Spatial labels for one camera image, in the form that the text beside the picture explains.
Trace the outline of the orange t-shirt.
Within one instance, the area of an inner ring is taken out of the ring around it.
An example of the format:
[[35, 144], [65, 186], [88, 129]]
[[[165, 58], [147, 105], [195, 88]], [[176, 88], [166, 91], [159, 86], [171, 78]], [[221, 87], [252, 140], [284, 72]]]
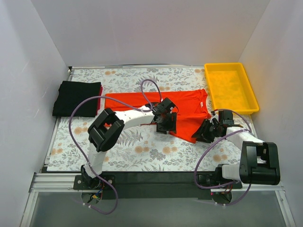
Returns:
[[[111, 97], [139, 108], [147, 101], [142, 93], [108, 93]], [[177, 129], [171, 135], [191, 143], [196, 143], [193, 134], [198, 130], [205, 119], [210, 118], [206, 107], [207, 92], [204, 89], [192, 91], [162, 92], [163, 98], [169, 98], [177, 107]]]

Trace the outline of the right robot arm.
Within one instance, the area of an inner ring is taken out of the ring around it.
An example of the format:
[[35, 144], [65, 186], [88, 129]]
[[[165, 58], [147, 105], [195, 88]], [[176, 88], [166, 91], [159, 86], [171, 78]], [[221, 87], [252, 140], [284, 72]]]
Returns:
[[216, 189], [236, 182], [278, 185], [281, 174], [277, 145], [256, 138], [250, 126], [244, 128], [236, 124], [234, 114], [236, 112], [230, 109], [213, 110], [212, 118], [205, 119], [192, 137], [211, 145], [203, 153], [204, 157], [220, 141], [228, 140], [241, 150], [239, 164], [220, 166], [218, 177], [206, 185], [199, 183], [197, 170], [194, 170], [195, 184], [201, 189]]

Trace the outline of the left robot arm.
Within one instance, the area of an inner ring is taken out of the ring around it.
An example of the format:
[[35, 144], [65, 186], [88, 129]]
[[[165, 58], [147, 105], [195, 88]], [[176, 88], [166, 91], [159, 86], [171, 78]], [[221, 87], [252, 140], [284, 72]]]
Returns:
[[169, 98], [165, 98], [159, 103], [153, 102], [127, 111], [103, 110], [88, 129], [88, 162], [81, 167], [83, 182], [91, 189], [97, 187], [97, 175], [102, 174], [106, 152], [116, 144], [123, 130], [154, 123], [158, 133], [176, 133], [175, 107]]

